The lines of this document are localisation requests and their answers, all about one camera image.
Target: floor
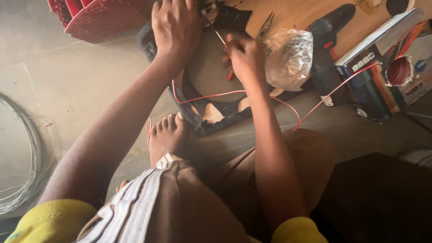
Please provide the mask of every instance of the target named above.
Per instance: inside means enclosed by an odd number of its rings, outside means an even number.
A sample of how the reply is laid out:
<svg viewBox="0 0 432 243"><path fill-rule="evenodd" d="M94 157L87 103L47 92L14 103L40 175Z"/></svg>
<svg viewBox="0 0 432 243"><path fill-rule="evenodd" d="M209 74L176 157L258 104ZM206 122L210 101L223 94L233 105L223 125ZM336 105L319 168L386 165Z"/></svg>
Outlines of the floor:
<svg viewBox="0 0 432 243"><path fill-rule="evenodd" d="M44 170L55 155L47 175L39 182L39 190L89 122L149 65L138 49L137 30L97 45L74 39L63 30L46 0L0 1L0 92L21 105L37 124L46 146ZM431 101L429 93L409 109L426 113ZM308 92L289 103L304 116L318 102L319 97ZM282 129L294 127L296 118L291 110L284 106L275 110ZM7 107L0 106L0 112L1 191L26 181L30 152L21 121ZM175 102L165 91L151 117L157 121L176 112ZM302 127L327 135L339 151L338 161L371 152L398 156L432 145L432 135L403 115L380 125L361 119L348 104L336 108L321 106ZM211 136L197 138L191 133L189 138L190 160L210 168L254 146L254 125L248 119ZM121 181L149 168L146 139L144 131L116 171L108 197ZM0 192L0 197L16 190ZM38 194L2 217L23 215L37 197Z"/></svg>

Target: red plastic basket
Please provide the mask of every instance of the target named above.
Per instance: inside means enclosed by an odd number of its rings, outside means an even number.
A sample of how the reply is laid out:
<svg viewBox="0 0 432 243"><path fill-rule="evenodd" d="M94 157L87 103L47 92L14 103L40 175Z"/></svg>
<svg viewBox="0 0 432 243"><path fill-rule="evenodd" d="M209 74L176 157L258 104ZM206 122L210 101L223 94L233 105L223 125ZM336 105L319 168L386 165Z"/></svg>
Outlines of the red plastic basket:
<svg viewBox="0 0 432 243"><path fill-rule="evenodd" d="M90 43L142 26L151 15L144 0L48 0L48 5L65 33Z"/></svg>

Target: cardboard box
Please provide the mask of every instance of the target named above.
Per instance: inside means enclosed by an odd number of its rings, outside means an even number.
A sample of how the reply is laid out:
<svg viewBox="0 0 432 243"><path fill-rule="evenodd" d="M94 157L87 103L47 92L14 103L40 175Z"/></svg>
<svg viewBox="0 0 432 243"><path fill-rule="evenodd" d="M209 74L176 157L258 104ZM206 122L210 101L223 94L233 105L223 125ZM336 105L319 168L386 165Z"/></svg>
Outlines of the cardboard box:
<svg viewBox="0 0 432 243"><path fill-rule="evenodd" d="M432 31L421 9L394 16L334 65L347 79L375 62L347 84L358 114L381 123L432 88Z"/></svg>

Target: clear plastic bag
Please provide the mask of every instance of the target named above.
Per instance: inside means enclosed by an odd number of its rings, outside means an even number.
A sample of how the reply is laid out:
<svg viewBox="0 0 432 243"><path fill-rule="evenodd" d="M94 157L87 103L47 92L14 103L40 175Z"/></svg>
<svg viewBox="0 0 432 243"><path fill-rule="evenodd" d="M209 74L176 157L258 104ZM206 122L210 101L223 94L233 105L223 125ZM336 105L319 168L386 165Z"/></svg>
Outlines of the clear plastic bag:
<svg viewBox="0 0 432 243"><path fill-rule="evenodd" d="M267 35L266 77L271 86L300 91L312 66L312 33L295 29L279 29Z"/></svg>

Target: wooden table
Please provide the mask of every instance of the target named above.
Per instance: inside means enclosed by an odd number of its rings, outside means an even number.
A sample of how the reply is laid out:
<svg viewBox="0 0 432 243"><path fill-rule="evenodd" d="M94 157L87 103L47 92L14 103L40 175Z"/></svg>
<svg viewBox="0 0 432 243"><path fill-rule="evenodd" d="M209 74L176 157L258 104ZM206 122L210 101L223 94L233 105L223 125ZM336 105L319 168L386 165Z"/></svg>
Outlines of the wooden table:
<svg viewBox="0 0 432 243"><path fill-rule="evenodd" d="M239 10L252 10L246 31L256 36L259 29L271 11L275 12L269 32L279 28L303 30L314 20L321 18L345 3L355 3L349 0L226 0L226 5ZM357 6L353 19L337 34L335 52L343 55L362 39L385 23L390 14L385 7L386 0L381 0L379 6L371 14L366 14ZM432 0L416 0L414 7L422 8L427 18L432 18Z"/></svg>

